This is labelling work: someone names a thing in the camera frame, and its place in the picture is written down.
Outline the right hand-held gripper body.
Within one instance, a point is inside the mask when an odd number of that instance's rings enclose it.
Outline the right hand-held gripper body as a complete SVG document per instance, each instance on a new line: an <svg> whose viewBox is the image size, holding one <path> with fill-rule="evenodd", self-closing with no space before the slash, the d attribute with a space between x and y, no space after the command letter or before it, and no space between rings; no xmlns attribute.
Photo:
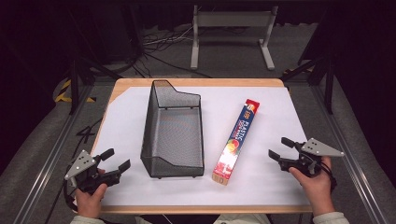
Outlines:
<svg viewBox="0 0 396 224"><path fill-rule="evenodd" d="M322 168L321 161L323 156L345 156L344 152L330 147L315 138L310 138L304 143L295 142L294 148L298 152L298 159L291 160L280 157L278 161L280 169L287 172L290 167L294 167L308 177L314 177L319 174Z"/></svg>

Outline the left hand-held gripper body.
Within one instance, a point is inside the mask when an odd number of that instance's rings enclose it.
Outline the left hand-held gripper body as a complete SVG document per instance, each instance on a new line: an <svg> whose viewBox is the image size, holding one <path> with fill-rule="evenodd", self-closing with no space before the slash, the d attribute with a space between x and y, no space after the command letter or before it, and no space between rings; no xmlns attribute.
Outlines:
<svg viewBox="0 0 396 224"><path fill-rule="evenodd" d="M119 184L121 177L119 170L104 174L99 173L98 165L102 161L100 155L93 157L86 150L82 150L74 159L64 179L70 181L74 188L90 194L93 194L103 183L106 183L108 187Z"/></svg>

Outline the long plastic wrap box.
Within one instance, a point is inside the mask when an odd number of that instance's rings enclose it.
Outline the long plastic wrap box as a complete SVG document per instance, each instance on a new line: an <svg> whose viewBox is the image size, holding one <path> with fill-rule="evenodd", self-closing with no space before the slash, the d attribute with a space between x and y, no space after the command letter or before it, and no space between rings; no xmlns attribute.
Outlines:
<svg viewBox="0 0 396 224"><path fill-rule="evenodd" d="M230 136L222 150L219 160L212 172L212 179L226 186L233 173L241 148L248 135L251 123L255 118L260 103L247 99L233 126Z"/></svg>

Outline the black wire mesh basket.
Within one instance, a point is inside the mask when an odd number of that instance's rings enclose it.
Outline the black wire mesh basket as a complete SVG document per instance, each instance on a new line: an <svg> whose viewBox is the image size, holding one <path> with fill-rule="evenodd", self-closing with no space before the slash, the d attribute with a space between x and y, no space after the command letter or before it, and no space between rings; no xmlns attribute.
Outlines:
<svg viewBox="0 0 396 224"><path fill-rule="evenodd" d="M140 159L152 178L204 174L200 95L177 91L167 80L152 82Z"/></svg>

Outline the person's right hand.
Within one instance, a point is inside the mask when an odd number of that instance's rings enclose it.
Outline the person's right hand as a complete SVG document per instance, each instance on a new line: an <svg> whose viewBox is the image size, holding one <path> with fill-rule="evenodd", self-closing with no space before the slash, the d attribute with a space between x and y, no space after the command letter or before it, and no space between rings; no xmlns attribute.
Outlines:
<svg viewBox="0 0 396 224"><path fill-rule="evenodd" d="M315 217L335 211L331 196L332 181L325 171L321 170L314 177L307 177L294 167L290 167L289 172L302 185Z"/></svg>

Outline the person's left hand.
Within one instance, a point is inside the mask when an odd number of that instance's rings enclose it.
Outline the person's left hand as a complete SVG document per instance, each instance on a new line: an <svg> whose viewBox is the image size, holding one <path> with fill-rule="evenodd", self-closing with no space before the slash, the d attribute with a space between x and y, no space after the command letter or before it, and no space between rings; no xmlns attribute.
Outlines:
<svg viewBox="0 0 396 224"><path fill-rule="evenodd" d="M102 211L101 201L104 199L107 184L101 184L93 194L76 189L78 214L82 217L99 218Z"/></svg>

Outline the white table sheet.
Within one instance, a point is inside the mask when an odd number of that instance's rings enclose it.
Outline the white table sheet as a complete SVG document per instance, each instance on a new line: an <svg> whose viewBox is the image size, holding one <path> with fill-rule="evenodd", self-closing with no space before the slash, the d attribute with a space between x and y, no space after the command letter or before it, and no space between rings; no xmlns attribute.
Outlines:
<svg viewBox="0 0 396 224"><path fill-rule="evenodd" d="M300 184L268 156L270 150L294 159L297 152L281 144L282 137L305 141L304 130L290 94L274 87L192 87L201 96L205 173L201 177L152 178L142 161L143 141L149 102L148 87L130 88L109 104L98 134L94 153L109 148L115 154L101 163L113 170L125 161L130 169L120 183L109 188L102 201L105 208L141 207L161 209L179 206L197 210L208 206L305 206ZM246 100L259 103L241 154L227 185L213 181L212 171Z"/></svg>

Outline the black metal stand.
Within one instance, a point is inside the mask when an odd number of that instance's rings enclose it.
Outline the black metal stand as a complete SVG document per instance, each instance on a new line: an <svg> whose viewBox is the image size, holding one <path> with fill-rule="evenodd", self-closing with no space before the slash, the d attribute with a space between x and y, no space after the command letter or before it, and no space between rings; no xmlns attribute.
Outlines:
<svg viewBox="0 0 396 224"><path fill-rule="evenodd" d="M107 77L111 77L115 80L120 79L120 75L110 71L99 63L96 63L90 59L79 57L71 61L70 63L70 80L71 80L71 100L72 105L70 109L70 115L73 115L81 102L79 94L78 83L82 81L84 86L91 86L94 82L94 74L91 68L98 70Z"/></svg>
<svg viewBox="0 0 396 224"><path fill-rule="evenodd" d="M332 114L332 88L334 80L334 64L329 56L319 57L310 60L293 70L286 71L280 78L283 82L300 75L303 71L312 68L312 72L307 78L310 86L317 86L322 79L325 79L324 105L327 112Z"/></svg>

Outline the person's light clothing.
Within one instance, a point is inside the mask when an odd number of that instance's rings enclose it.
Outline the person's light clothing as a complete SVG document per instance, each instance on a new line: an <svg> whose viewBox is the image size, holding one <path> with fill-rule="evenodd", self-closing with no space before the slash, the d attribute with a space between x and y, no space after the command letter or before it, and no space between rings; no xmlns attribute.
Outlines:
<svg viewBox="0 0 396 224"><path fill-rule="evenodd" d="M221 214L213 224L271 224L266 215Z"/></svg>

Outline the yellow black hazard tape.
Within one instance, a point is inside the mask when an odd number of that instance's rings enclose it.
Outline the yellow black hazard tape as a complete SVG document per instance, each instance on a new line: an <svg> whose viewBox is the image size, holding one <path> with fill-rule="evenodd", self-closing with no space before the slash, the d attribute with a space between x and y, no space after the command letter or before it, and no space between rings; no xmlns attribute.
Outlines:
<svg viewBox="0 0 396 224"><path fill-rule="evenodd" d="M66 96L66 92L70 86L71 86L71 79L68 78L62 85L58 95L55 97L55 102L66 102L66 103L72 102L72 98Z"/></svg>

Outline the aluminium rail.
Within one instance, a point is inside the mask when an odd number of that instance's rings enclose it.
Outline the aluminium rail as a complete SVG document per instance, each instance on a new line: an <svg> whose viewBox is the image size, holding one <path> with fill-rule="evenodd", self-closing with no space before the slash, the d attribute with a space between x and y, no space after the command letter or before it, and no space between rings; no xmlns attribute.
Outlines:
<svg viewBox="0 0 396 224"><path fill-rule="evenodd" d="M55 169L55 166L64 151L65 141L67 140L67 137L72 130L75 120L77 119L91 91L92 86L83 86L81 88L80 96L78 97L79 103L74 109L74 112L66 117L66 121L64 122L64 125L56 139L56 142L54 143L47 159L42 165L41 170L39 171L35 179L35 183L31 187L28 196L26 197L19 213L16 215L13 221L13 224L27 224L28 220L33 214L34 209L50 180L53 170Z"/></svg>
<svg viewBox="0 0 396 224"><path fill-rule="evenodd" d="M344 164L357 192L360 195L362 203L364 204L370 219L374 224L390 224L388 218L385 216L385 213L382 211L375 198L375 194L367 180L365 173L359 166L357 160L351 154L350 148L347 145L347 140L343 136L335 117L328 112L324 103L324 94L321 92L319 87L312 87L311 91L313 92L315 99L318 101L318 104L332 130L332 134L335 137L339 149L345 153L345 157L343 158Z"/></svg>

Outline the white metal stand frame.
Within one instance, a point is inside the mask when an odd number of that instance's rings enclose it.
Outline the white metal stand frame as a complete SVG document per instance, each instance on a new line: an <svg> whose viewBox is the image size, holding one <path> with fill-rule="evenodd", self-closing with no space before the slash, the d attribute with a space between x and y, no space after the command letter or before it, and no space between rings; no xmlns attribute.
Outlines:
<svg viewBox="0 0 396 224"><path fill-rule="evenodd" d="M267 69L275 69L268 49L269 39L276 21L278 6L265 11L201 11L193 8L191 48L191 69L198 68L199 62L199 28L200 27L263 27L264 36L258 41Z"/></svg>

